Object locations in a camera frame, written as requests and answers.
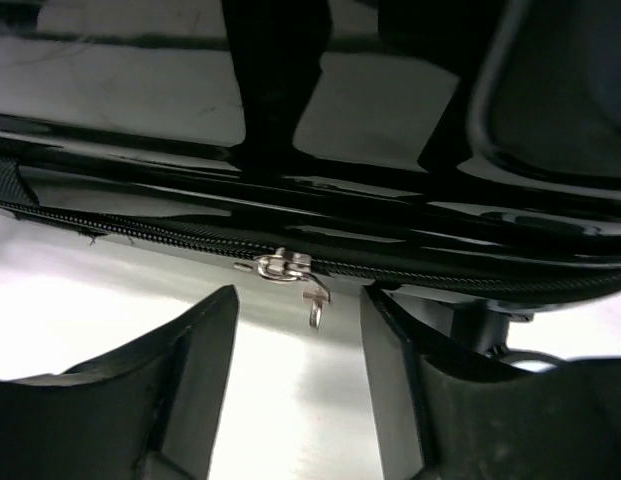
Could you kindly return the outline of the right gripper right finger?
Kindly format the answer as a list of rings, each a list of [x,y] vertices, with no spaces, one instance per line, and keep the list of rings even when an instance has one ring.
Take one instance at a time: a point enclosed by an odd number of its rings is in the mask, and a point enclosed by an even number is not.
[[[508,323],[367,287],[360,326],[387,479],[621,479],[621,358],[530,372]]]

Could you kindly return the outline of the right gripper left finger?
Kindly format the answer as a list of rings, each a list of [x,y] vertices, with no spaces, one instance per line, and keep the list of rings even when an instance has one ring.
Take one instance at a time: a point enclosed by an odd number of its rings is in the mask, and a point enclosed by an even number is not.
[[[0,479],[205,479],[238,323],[224,286],[57,375],[0,381]]]

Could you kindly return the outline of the small black kids suitcase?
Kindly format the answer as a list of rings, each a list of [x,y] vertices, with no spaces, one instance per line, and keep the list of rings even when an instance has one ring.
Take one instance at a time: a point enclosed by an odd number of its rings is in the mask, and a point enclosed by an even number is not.
[[[621,292],[621,1],[0,1],[0,210],[473,312]]]

